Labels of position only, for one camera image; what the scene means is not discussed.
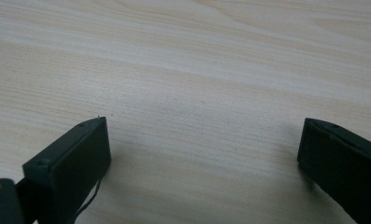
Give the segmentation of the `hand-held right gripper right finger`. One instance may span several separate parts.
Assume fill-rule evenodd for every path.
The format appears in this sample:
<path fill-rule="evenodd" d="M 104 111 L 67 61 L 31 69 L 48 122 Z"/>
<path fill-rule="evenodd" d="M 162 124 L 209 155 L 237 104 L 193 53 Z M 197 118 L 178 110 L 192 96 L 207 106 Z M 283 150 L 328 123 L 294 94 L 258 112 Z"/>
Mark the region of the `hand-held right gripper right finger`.
<path fill-rule="evenodd" d="M 305 119 L 298 166 L 358 224 L 371 224 L 371 142 L 319 119 Z"/>

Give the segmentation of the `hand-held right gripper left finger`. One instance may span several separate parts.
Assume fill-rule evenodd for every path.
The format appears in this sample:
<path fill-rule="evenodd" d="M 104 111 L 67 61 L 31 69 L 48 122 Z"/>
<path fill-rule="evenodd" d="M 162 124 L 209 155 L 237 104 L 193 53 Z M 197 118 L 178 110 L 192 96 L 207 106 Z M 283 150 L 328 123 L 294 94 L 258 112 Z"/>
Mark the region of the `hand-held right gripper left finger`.
<path fill-rule="evenodd" d="M 27 224 L 73 224 L 111 163 L 107 119 L 74 126 L 23 166 L 17 184 Z"/>

